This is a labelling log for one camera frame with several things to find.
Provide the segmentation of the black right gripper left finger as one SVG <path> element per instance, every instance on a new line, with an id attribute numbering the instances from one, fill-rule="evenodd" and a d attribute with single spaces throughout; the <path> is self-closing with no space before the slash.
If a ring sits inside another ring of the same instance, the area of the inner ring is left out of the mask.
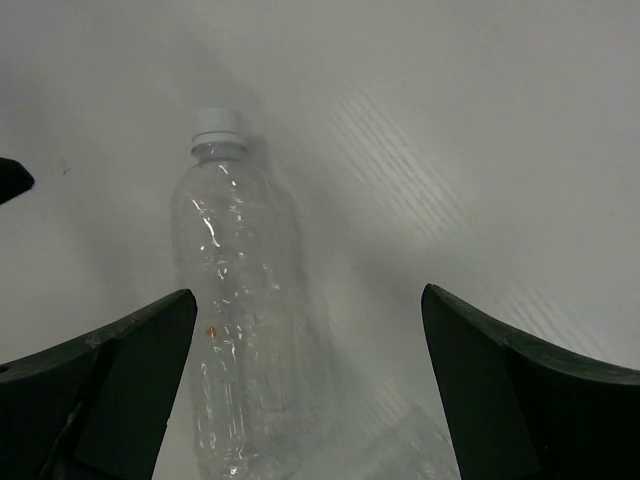
<path id="1" fill-rule="evenodd" d="M 3 364 L 2 478 L 152 478 L 196 315 L 178 290 Z"/>

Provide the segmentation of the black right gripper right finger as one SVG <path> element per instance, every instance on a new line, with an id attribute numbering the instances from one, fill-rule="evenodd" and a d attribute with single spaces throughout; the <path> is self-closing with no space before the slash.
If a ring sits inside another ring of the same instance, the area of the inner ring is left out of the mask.
<path id="1" fill-rule="evenodd" d="M 462 478 L 638 478 L 638 371 L 556 346 L 433 284 L 421 309 Z"/>

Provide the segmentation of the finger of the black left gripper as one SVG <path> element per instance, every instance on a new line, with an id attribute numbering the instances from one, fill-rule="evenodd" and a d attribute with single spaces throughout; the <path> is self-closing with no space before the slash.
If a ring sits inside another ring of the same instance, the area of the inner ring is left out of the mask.
<path id="1" fill-rule="evenodd" d="M 3 205 L 31 190 L 35 179 L 18 161 L 0 158 L 0 204 Z"/>

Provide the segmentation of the clear unlabelled bottle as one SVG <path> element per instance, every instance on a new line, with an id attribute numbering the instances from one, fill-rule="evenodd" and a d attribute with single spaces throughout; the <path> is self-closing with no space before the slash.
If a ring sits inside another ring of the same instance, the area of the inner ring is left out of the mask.
<path id="1" fill-rule="evenodd" d="M 320 423 L 330 370 L 295 207 L 250 156 L 238 112 L 199 111 L 171 202 L 179 285 L 197 302 L 188 360 L 205 479 L 288 479 Z"/>

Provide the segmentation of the blue label bottle row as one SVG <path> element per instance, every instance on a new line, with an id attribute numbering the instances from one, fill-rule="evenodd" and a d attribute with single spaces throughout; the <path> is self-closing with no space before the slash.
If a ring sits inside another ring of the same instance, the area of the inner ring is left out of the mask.
<path id="1" fill-rule="evenodd" d="M 459 479 L 450 440 L 412 407 L 363 451 L 352 479 Z"/>

